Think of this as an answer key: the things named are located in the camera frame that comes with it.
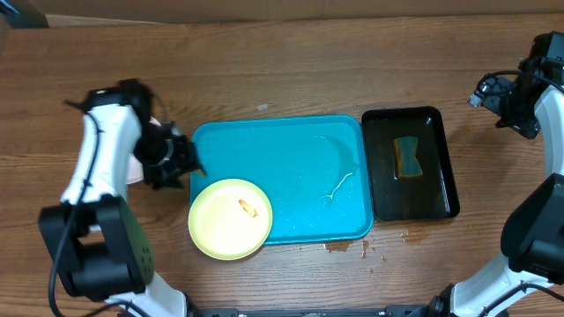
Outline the black water tray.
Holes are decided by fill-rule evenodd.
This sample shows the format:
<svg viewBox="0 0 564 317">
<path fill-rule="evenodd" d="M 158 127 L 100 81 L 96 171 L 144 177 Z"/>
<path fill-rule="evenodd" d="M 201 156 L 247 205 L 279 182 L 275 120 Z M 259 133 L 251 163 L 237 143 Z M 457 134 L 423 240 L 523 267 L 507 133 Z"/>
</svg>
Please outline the black water tray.
<svg viewBox="0 0 564 317">
<path fill-rule="evenodd" d="M 380 221 L 456 217 L 460 202 L 442 115 L 435 107 L 369 110 L 361 117 L 375 218 Z M 393 141 L 418 138 L 423 175 L 398 178 Z"/>
</svg>

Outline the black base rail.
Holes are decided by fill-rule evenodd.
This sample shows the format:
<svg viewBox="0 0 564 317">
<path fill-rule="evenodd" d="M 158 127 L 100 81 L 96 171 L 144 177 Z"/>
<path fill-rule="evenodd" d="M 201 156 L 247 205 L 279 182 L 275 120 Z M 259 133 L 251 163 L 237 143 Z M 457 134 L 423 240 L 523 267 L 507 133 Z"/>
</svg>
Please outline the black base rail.
<svg viewBox="0 0 564 317">
<path fill-rule="evenodd" d="M 390 305 L 369 309 L 306 309 L 239 311 L 235 308 L 195 309 L 189 316 L 197 317 L 426 317 L 428 306 Z"/>
</svg>

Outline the yellow plate with smear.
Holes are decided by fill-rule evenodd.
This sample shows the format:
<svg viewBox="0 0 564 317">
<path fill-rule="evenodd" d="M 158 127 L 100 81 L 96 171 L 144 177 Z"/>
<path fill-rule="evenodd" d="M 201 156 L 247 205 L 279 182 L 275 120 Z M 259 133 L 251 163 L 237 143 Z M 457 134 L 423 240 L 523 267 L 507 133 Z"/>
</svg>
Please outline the yellow plate with smear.
<svg viewBox="0 0 564 317">
<path fill-rule="evenodd" d="M 211 258 L 233 261 L 247 257 L 267 240 L 273 224 L 269 198 L 255 184 L 216 181 L 189 208 L 189 235 Z"/>
</svg>

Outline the dark object top-left corner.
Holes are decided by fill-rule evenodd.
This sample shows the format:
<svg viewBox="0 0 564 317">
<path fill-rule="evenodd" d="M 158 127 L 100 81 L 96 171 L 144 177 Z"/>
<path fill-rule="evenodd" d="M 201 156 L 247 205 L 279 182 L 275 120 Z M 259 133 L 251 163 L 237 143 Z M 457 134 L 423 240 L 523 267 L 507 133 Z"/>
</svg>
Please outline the dark object top-left corner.
<svg viewBox="0 0 564 317">
<path fill-rule="evenodd" d="M 12 28 L 49 28 L 46 16 L 28 0 L 1 0 L 1 16 Z"/>
</svg>

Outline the green yellow sponge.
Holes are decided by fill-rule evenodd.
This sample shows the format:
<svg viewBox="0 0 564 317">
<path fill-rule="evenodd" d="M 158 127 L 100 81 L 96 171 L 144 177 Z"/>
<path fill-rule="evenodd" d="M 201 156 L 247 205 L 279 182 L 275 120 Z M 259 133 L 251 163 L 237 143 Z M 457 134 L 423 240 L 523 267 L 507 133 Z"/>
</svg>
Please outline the green yellow sponge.
<svg viewBox="0 0 564 317">
<path fill-rule="evenodd" d="M 423 175 L 417 159 L 418 138 L 401 136 L 393 141 L 398 178 L 416 178 Z"/>
</svg>

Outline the white plate with red smear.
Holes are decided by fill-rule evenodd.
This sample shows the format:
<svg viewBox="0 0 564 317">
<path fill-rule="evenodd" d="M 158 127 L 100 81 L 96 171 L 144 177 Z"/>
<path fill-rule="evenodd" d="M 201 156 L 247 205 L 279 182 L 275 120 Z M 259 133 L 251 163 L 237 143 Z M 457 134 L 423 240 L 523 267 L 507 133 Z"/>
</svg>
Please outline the white plate with red smear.
<svg viewBox="0 0 564 317">
<path fill-rule="evenodd" d="M 143 165 L 132 152 L 129 155 L 128 171 L 126 174 L 126 183 L 128 185 L 138 183 L 144 179 Z"/>
</svg>

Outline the teal plastic tray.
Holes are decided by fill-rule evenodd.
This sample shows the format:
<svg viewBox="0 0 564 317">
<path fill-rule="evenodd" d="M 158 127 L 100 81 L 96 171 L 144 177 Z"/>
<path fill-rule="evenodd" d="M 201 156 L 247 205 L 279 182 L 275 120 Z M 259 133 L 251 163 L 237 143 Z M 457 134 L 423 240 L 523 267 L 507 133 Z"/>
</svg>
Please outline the teal plastic tray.
<svg viewBox="0 0 564 317">
<path fill-rule="evenodd" d="M 208 122 L 192 136 L 205 175 L 190 196 L 224 179 L 257 185 L 268 197 L 269 245 L 356 240 L 375 220 L 359 122 L 329 114 Z"/>
</svg>

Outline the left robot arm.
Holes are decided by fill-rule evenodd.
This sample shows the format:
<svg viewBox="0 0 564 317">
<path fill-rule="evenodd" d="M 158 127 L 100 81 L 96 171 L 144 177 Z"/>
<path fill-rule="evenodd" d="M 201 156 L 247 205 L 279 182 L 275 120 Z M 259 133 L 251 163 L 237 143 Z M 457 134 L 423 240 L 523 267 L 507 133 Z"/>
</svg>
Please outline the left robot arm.
<svg viewBox="0 0 564 317">
<path fill-rule="evenodd" d="M 181 188 L 186 173 L 204 175 L 195 145 L 174 122 L 152 123 L 159 97 L 136 78 L 91 90 L 72 107 L 85 128 L 78 162 L 59 204 L 41 209 L 38 225 L 52 259 L 48 302 L 56 284 L 68 295 L 129 316 L 197 316 L 189 296 L 156 272 L 154 251 L 127 204 L 130 158 L 153 189 Z"/>
</svg>

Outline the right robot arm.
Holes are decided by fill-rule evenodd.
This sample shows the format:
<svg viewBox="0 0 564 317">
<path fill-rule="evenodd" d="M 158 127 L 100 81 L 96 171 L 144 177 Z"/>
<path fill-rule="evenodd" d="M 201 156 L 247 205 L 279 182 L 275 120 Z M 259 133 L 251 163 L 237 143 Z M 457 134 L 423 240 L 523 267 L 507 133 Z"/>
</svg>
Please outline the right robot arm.
<svg viewBox="0 0 564 317">
<path fill-rule="evenodd" d="M 451 284 L 415 316 L 505 316 L 541 291 L 562 300 L 563 283 L 563 35 L 536 36 L 516 70 L 488 73 L 468 102 L 498 115 L 496 127 L 543 137 L 545 180 L 508 217 L 501 251 L 469 279 Z"/>
</svg>

